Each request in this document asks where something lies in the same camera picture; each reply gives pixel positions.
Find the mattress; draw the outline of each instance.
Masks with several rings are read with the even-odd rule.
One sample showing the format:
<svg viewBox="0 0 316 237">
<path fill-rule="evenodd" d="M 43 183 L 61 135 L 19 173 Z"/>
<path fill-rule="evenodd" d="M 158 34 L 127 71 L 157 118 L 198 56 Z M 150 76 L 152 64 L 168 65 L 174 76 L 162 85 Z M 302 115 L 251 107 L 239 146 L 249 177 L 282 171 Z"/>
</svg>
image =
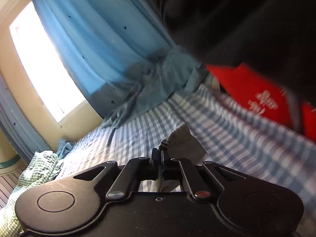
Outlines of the mattress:
<svg viewBox="0 0 316 237">
<path fill-rule="evenodd" d="M 131 158 L 149 157 L 152 148 L 183 122 L 207 151 L 205 160 L 297 193 L 305 208 L 299 232 L 315 236 L 315 144 L 249 112 L 224 94 L 212 93 L 203 84 L 195 93 L 173 94 L 118 129 L 96 128 L 74 145 L 57 178 L 109 160 L 124 165 Z M 140 191 L 149 191 L 150 186 L 151 181 L 144 181 Z"/>
</svg>

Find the curtain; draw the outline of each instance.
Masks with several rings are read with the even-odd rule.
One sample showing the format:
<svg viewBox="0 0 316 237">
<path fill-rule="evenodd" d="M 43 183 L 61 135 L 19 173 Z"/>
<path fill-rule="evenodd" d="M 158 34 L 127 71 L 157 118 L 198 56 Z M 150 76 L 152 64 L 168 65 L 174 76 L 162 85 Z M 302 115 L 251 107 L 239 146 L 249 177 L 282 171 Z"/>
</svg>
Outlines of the curtain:
<svg viewBox="0 0 316 237">
<path fill-rule="evenodd" d="M 0 128 L 27 165 L 36 151 L 51 150 L 21 112 L 1 73 Z"/>
<path fill-rule="evenodd" d="M 148 0 L 32 0 L 90 105 L 118 127 L 201 81 L 201 63 L 167 34 Z"/>
</svg>

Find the screw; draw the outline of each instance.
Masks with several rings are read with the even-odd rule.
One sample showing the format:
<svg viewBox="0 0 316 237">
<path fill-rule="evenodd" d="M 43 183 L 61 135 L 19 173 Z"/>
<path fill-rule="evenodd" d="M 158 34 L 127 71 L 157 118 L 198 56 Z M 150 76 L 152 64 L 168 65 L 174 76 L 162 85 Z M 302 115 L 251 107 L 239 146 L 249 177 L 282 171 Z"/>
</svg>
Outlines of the screw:
<svg viewBox="0 0 316 237">
<path fill-rule="evenodd" d="M 111 191 L 107 194 L 111 199 L 118 200 L 124 197 L 124 193 L 122 191 Z"/>
<path fill-rule="evenodd" d="M 211 196 L 211 193 L 209 191 L 197 191 L 194 195 L 197 198 L 206 199 Z"/>
<path fill-rule="evenodd" d="M 164 201 L 165 198 L 164 197 L 161 197 L 161 196 L 158 196 L 155 198 L 156 201 Z"/>
</svg>

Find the striped fabric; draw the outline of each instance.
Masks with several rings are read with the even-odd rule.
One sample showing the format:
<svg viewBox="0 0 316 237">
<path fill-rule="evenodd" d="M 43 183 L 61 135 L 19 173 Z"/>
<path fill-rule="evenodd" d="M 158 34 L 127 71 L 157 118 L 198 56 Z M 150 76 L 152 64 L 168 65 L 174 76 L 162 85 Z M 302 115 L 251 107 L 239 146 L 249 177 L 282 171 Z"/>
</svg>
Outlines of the striped fabric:
<svg viewBox="0 0 316 237">
<path fill-rule="evenodd" d="M 22 172 L 22 169 L 18 169 L 7 175 L 0 175 L 0 209 L 4 208 L 7 204 L 8 198 L 16 186 Z"/>
<path fill-rule="evenodd" d="M 305 207 L 298 231 L 316 236 L 315 144 L 243 109 L 226 95 L 212 94 L 204 85 L 193 94 L 177 92 L 116 130 L 96 128 L 75 144 L 58 178 L 104 161 L 123 165 L 131 158 L 150 156 L 151 149 L 182 122 L 205 148 L 208 160 L 296 192 Z M 140 191 L 150 186 L 144 181 Z"/>
</svg>

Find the blue curtain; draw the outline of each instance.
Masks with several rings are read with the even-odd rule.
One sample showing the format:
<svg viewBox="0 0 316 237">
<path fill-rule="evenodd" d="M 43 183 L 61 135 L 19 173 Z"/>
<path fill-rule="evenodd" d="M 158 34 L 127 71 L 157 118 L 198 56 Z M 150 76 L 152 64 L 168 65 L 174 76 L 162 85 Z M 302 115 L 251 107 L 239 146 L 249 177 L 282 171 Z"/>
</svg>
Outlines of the blue curtain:
<svg viewBox="0 0 316 237">
<path fill-rule="evenodd" d="M 1 73 L 0 128 L 26 164 L 29 164 L 35 151 L 51 150 L 21 112 Z"/>
<path fill-rule="evenodd" d="M 176 46 L 147 0 L 32 0 L 90 105 L 118 127 L 201 80 L 201 63 Z"/>
</svg>

